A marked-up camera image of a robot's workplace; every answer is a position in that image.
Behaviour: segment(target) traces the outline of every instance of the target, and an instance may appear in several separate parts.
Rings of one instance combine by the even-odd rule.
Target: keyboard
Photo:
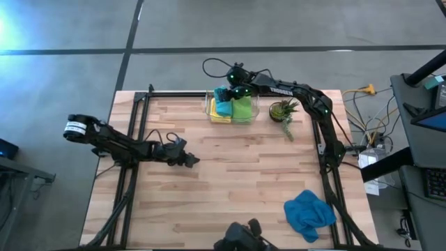
[[[426,197],[446,201],[446,169],[423,169]]]

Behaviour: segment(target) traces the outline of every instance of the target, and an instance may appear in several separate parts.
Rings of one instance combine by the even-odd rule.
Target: computer monitor
[[[410,123],[416,126],[446,132],[446,107],[441,107],[440,109],[417,116]]]

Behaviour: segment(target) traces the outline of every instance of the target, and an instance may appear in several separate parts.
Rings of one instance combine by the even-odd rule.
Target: blue towel
[[[319,238],[316,227],[336,222],[333,210],[310,190],[304,190],[294,200],[285,202],[284,209],[288,223],[309,243]]]
[[[220,116],[232,116],[232,102],[231,100],[226,101],[228,90],[226,87],[217,87],[214,90],[215,96],[215,111]]]

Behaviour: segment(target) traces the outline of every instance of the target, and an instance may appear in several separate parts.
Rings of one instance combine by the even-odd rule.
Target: potted plant
[[[270,118],[274,122],[282,123],[282,130],[290,141],[294,141],[293,134],[291,134],[291,131],[289,130],[289,124],[293,120],[291,113],[296,112],[297,110],[295,107],[299,105],[299,102],[291,102],[292,100],[293,99],[274,102],[270,106]]]

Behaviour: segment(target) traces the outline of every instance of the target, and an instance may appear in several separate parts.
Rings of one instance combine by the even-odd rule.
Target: wooden table
[[[324,93],[333,100],[333,111],[350,137],[341,92]],[[124,134],[133,96],[134,91],[117,92],[111,110],[109,124]],[[304,189],[325,198],[312,121],[299,107],[291,126],[295,141],[290,142],[280,124],[268,116],[269,105],[278,100],[281,98],[261,98],[261,112],[248,126],[210,123],[204,113],[204,98],[151,98],[146,135],[154,128],[163,137],[175,132],[187,140],[186,152],[201,161],[193,169],[156,162],[140,164],[127,247],[212,249],[232,222],[245,224],[257,218],[262,235],[278,248],[332,248],[329,227],[318,229],[319,239],[307,243],[286,221],[284,202]],[[346,142],[336,124],[335,128],[339,140]],[[348,157],[344,160],[355,162]],[[112,164],[111,159],[102,159],[98,172]],[[360,171],[348,165],[342,165],[339,171],[348,212],[377,243]],[[114,168],[95,181],[81,244],[88,243],[109,217],[118,174],[119,168]],[[121,236],[122,218],[116,241]],[[337,226],[343,240],[339,216]]]

